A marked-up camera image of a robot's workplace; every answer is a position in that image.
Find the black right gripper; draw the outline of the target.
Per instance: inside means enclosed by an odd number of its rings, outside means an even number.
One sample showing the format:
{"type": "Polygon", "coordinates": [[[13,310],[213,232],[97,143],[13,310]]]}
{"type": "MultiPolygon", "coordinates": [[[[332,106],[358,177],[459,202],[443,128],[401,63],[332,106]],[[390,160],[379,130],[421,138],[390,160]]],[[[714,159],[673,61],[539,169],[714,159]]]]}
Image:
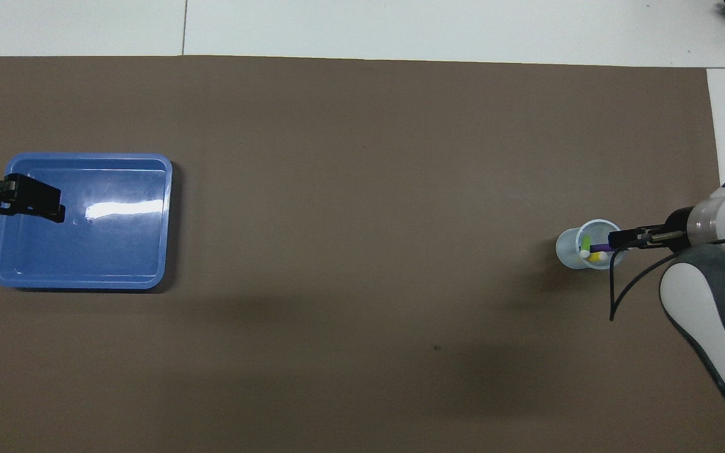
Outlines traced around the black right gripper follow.
{"type": "Polygon", "coordinates": [[[687,226],[691,208],[674,210],[665,219],[664,223],[641,226],[639,230],[616,230],[608,234],[608,245],[612,250],[619,249],[668,249],[670,252],[679,252],[690,246],[687,226]],[[645,240],[639,246],[638,241],[645,240]]]}

